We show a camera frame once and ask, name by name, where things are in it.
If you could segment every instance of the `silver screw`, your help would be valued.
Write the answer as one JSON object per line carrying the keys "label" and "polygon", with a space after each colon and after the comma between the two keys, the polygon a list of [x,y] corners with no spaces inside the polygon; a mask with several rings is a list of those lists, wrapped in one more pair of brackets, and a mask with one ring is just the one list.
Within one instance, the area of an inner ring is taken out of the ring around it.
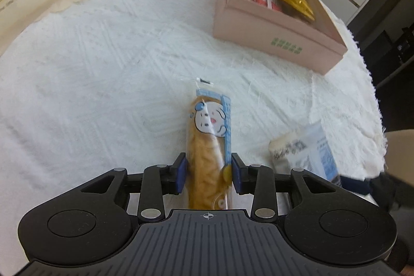
{"label": "silver screw", "polygon": [[141,212],[141,216],[147,219],[155,219],[161,215],[161,212],[156,208],[147,208]]}
{"label": "silver screw", "polygon": [[274,210],[270,208],[259,208],[255,212],[256,216],[263,218],[263,219],[270,219],[276,215]]}

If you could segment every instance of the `cartoon dog print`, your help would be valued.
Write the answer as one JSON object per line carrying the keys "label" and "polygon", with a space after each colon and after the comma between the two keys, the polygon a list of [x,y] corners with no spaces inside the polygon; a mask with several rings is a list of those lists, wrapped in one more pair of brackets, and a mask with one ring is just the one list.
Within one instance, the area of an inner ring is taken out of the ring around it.
{"label": "cartoon dog print", "polygon": [[195,126],[202,133],[210,133],[216,137],[224,137],[227,128],[224,126],[226,114],[223,106],[217,102],[198,102],[195,107]]}

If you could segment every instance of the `gray ridged panel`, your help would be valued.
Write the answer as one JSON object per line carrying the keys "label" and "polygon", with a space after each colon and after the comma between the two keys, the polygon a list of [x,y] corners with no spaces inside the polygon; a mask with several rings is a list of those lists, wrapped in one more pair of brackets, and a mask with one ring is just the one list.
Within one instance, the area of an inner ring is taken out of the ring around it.
{"label": "gray ridged panel", "polygon": [[[203,215],[211,213],[212,218]],[[383,262],[330,267],[293,250],[272,224],[243,211],[173,211],[142,225],[119,254],[92,266],[58,268],[33,262],[20,276],[398,276]]]}

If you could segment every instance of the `open cardboard box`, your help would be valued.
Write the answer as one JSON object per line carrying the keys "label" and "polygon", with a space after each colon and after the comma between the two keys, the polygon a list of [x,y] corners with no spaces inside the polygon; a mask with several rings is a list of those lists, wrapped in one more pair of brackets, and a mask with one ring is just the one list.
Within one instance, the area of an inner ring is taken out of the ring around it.
{"label": "open cardboard box", "polygon": [[258,49],[325,75],[347,47],[319,0],[307,0],[314,27],[248,0],[217,0],[215,38]]}

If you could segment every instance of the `white tablecloth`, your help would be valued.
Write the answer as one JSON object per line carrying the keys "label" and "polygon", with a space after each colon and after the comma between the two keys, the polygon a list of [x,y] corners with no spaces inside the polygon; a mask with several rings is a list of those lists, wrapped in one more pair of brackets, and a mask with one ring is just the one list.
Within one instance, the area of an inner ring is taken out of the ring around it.
{"label": "white tablecloth", "polygon": [[246,163],[269,164],[272,138],[322,120],[341,174],[381,170],[374,88],[342,22],[349,51],[323,77],[214,39],[214,11],[215,0],[86,0],[0,58],[1,273],[26,263],[17,226],[31,208],[114,167],[171,164],[197,77],[231,96],[232,148]]}

